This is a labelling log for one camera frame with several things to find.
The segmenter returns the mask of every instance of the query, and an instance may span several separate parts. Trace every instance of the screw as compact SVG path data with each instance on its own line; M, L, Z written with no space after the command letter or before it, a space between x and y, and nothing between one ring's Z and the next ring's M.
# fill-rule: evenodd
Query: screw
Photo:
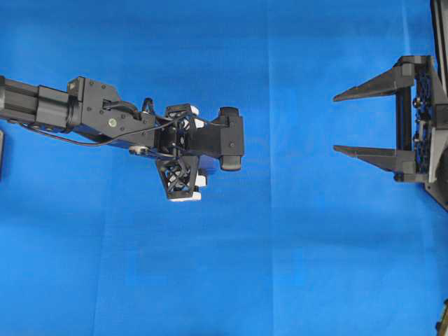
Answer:
M111 126L111 127L117 127L117 120L115 120L113 118L109 119L108 123L109 123L109 126Z
M412 101L412 105L414 108L418 109L421 106L421 98L415 97L414 100Z
M395 182L404 182L405 177L403 176L403 174L397 173L393 176L393 179L395 180Z

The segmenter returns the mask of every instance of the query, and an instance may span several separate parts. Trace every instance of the robotic arm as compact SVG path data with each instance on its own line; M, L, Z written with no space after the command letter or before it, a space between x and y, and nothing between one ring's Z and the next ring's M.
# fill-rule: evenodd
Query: robotic arm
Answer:
M395 95L396 148L334 149L393 172L396 182L424 184L425 191L448 211L448 0L431 0L430 4L438 72L431 56L403 56L392 69L333 99L340 102ZM416 116L414 136L412 107Z
M218 159L222 170L241 169L244 135L238 109L222 107L211 122L198 115L190 104L168 106L164 116L156 115L151 98L140 111L121 100L114 87L84 77L70 81L64 92L0 76L0 119L71 144L116 146L152 158L171 201L200 200L199 188L207 184L201 155ZM55 135L70 132L90 142Z

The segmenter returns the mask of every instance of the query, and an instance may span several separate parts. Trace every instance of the blue background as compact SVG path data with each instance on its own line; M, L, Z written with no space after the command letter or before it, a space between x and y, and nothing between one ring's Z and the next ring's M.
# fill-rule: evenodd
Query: blue background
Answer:
M332 150L395 146L393 98L337 93L433 53L428 1L3 1L0 74L156 109L237 106L246 156L199 203L154 164L5 122L0 335L433 335L447 214Z

